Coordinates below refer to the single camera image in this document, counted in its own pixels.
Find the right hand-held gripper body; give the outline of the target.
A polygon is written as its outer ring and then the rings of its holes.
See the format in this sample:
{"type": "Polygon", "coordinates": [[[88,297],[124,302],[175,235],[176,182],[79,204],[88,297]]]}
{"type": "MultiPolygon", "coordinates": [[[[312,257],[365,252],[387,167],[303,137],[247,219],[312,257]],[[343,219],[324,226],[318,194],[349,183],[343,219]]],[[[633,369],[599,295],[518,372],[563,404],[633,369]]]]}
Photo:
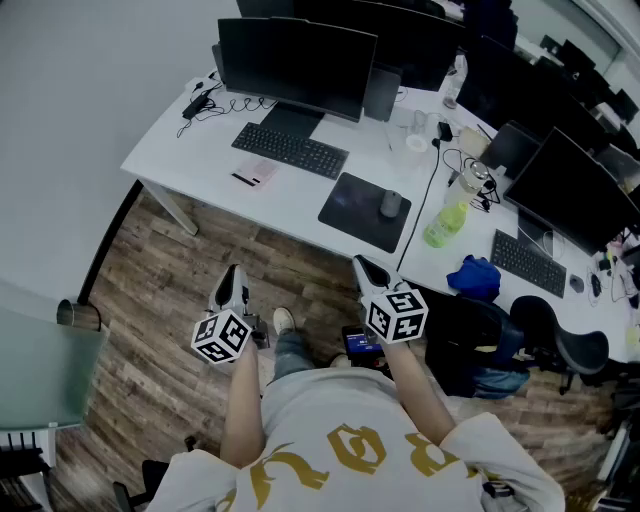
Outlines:
{"type": "Polygon", "coordinates": [[[352,265],[367,340],[391,345],[421,338],[428,315],[421,293],[375,258],[356,255],[352,265]]]}

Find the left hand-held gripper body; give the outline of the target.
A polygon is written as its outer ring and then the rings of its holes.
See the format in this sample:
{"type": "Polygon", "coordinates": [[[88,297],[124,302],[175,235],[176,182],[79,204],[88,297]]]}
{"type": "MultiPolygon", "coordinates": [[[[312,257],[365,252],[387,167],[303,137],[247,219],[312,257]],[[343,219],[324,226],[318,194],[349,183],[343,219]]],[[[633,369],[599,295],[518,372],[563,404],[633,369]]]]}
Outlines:
{"type": "Polygon", "coordinates": [[[246,272],[230,265],[209,295],[206,316],[194,326],[191,349],[218,365],[237,360],[251,341],[259,350],[269,348],[267,324],[250,311],[249,299],[246,272]]]}

